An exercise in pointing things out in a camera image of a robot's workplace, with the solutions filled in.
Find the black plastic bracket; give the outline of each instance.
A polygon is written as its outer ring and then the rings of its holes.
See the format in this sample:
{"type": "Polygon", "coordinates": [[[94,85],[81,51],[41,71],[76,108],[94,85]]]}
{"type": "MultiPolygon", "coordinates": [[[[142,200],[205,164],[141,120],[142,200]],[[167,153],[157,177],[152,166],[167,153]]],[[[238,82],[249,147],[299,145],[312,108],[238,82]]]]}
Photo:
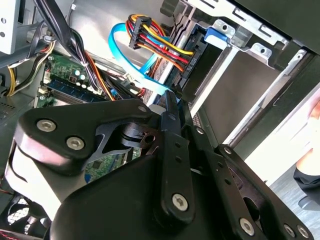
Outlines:
{"type": "Polygon", "coordinates": [[[157,185],[154,213],[168,229],[190,224],[195,217],[195,200],[190,172],[189,141],[181,136],[176,96],[166,91],[166,111],[161,115],[161,143],[157,151],[157,185]]]}
{"type": "Polygon", "coordinates": [[[19,119],[14,139],[32,159],[60,174],[76,175],[87,163],[110,154],[106,145],[113,143],[109,139],[119,126],[147,124],[154,115],[157,114],[136,99],[35,108],[19,119]],[[55,130],[40,130],[37,123],[44,119],[52,121],[55,130]],[[70,137],[80,138],[84,147],[79,150],[68,147],[70,137]]]}

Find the motherboard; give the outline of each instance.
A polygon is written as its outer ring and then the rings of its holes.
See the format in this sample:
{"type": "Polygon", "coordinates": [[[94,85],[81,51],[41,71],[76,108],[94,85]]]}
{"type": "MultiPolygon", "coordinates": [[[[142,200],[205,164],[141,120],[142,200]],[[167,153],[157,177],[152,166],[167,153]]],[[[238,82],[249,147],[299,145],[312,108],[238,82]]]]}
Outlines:
{"type": "MultiPolygon", "coordinates": [[[[100,92],[91,89],[85,69],[70,58],[52,54],[45,66],[45,74],[35,98],[35,108],[103,102],[100,92]]],[[[135,159],[140,149],[133,149],[135,159]]],[[[119,168],[127,161],[127,154],[107,155],[87,165],[85,181],[90,183],[119,168]]]]}

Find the blue drive latch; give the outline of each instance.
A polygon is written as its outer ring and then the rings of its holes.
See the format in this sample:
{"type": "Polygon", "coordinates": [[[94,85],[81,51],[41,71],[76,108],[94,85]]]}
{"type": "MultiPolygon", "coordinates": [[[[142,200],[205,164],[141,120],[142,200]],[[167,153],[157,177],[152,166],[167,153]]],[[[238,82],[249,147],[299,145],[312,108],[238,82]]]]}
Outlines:
{"type": "Polygon", "coordinates": [[[221,50],[224,50],[228,44],[227,44],[227,39],[228,37],[219,31],[209,27],[206,35],[204,37],[204,40],[208,43],[211,44],[221,50]]]}

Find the floor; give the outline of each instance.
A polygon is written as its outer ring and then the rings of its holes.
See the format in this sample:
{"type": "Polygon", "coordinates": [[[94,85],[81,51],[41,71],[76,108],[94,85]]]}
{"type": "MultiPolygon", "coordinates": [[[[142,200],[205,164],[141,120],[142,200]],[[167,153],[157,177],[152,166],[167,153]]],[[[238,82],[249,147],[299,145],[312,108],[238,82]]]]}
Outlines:
{"type": "Polygon", "coordinates": [[[295,168],[293,165],[270,188],[309,228],[314,239],[320,240],[320,211],[305,211],[298,206],[298,201],[306,195],[293,179],[295,168]]]}

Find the silver screw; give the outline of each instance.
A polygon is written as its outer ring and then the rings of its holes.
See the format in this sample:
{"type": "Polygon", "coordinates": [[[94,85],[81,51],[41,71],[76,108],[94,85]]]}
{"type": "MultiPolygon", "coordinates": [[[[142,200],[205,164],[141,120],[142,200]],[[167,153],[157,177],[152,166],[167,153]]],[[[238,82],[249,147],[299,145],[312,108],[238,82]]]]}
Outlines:
{"type": "Polygon", "coordinates": [[[229,148],[227,148],[226,146],[224,147],[224,151],[227,153],[227,154],[231,154],[232,152],[230,151],[229,148]]]}
{"type": "Polygon", "coordinates": [[[291,237],[293,237],[293,238],[296,237],[296,234],[295,234],[295,232],[292,230],[291,227],[289,227],[287,224],[284,224],[283,226],[284,226],[284,229],[286,230],[286,232],[287,232],[291,237]]]}
{"type": "Polygon", "coordinates": [[[200,127],[197,127],[196,128],[196,131],[200,134],[204,134],[205,132],[200,128],[200,127]]]}
{"type": "Polygon", "coordinates": [[[255,229],[252,224],[245,218],[240,219],[240,226],[242,230],[249,236],[255,235],[255,229]]]}
{"type": "Polygon", "coordinates": [[[307,231],[300,225],[297,226],[299,233],[301,233],[302,236],[304,236],[306,239],[309,238],[309,234],[307,233],[307,231]]]}
{"type": "Polygon", "coordinates": [[[76,136],[69,137],[66,141],[66,144],[69,148],[73,150],[81,150],[85,147],[84,141],[76,136]]]}
{"type": "Polygon", "coordinates": [[[147,112],[147,109],[144,107],[144,106],[139,106],[138,107],[140,111],[146,113],[147,112]]]}
{"type": "Polygon", "coordinates": [[[57,128],[56,124],[53,121],[48,120],[48,119],[43,119],[43,120],[38,121],[36,123],[36,126],[41,131],[47,132],[47,133],[52,132],[57,128]]]}
{"type": "Polygon", "coordinates": [[[188,209],[187,199],[179,193],[176,193],[172,197],[173,205],[182,212],[185,212],[188,209]]]}

